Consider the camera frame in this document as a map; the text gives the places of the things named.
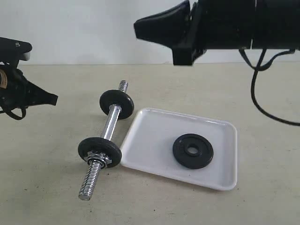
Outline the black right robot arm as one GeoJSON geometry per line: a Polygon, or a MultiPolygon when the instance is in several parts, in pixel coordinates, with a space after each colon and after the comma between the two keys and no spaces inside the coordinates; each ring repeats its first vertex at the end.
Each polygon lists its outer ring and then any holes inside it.
{"type": "Polygon", "coordinates": [[[297,0],[188,0],[134,23],[139,40],[168,47],[174,65],[191,66],[207,50],[300,46],[297,0]]]}

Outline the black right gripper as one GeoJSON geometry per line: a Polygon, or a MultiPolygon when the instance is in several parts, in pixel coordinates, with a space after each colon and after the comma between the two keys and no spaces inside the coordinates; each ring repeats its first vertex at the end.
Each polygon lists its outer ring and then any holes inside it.
{"type": "Polygon", "coordinates": [[[253,0],[199,0],[180,4],[134,23],[139,40],[172,48],[173,64],[191,66],[207,50],[251,48],[253,0]]]}

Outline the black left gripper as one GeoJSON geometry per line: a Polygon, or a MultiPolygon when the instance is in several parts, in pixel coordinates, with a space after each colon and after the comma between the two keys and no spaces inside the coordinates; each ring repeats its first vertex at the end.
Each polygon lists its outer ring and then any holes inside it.
{"type": "Polygon", "coordinates": [[[0,112],[11,113],[19,108],[22,113],[30,106],[57,104],[58,96],[28,81],[18,63],[0,62],[0,112]]]}

